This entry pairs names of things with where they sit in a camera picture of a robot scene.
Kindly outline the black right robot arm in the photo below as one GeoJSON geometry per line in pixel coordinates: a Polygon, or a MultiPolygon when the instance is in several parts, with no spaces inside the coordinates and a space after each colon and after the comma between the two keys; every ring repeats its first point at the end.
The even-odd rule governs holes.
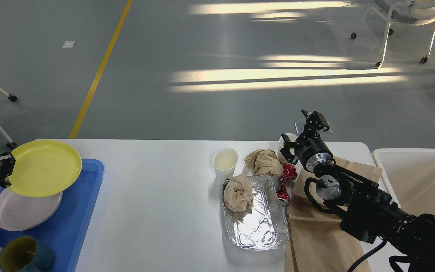
{"type": "Polygon", "coordinates": [[[382,239],[349,271],[390,243],[402,253],[389,258],[395,272],[401,271],[398,263],[408,263],[410,272],[435,272],[435,215],[404,212],[375,182],[339,166],[321,139],[321,133],[330,130],[325,117],[317,111],[301,112],[306,118],[303,131],[295,141],[282,134],[280,153],[287,162],[300,162],[313,174],[304,182],[307,199],[320,212],[337,215],[340,229],[357,240],[374,243],[376,237],[382,239]]]}

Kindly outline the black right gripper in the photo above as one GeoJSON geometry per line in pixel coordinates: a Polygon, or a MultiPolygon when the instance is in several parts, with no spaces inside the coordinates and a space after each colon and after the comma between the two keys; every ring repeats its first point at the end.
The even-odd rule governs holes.
{"type": "Polygon", "coordinates": [[[297,159],[295,157],[297,156],[302,167],[307,172],[313,172],[318,164],[333,162],[333,154],[320,138],[321,134],[331,131],[331,126],[324,115],[317,111],[301,110],[301,113],[305,117],[301,139],[296,140],[297,147],[295,149],[288,148],[283,152],[285,141],[283,136],[280,136],[280,162],[282,164],[296,165],[297,159]]]}

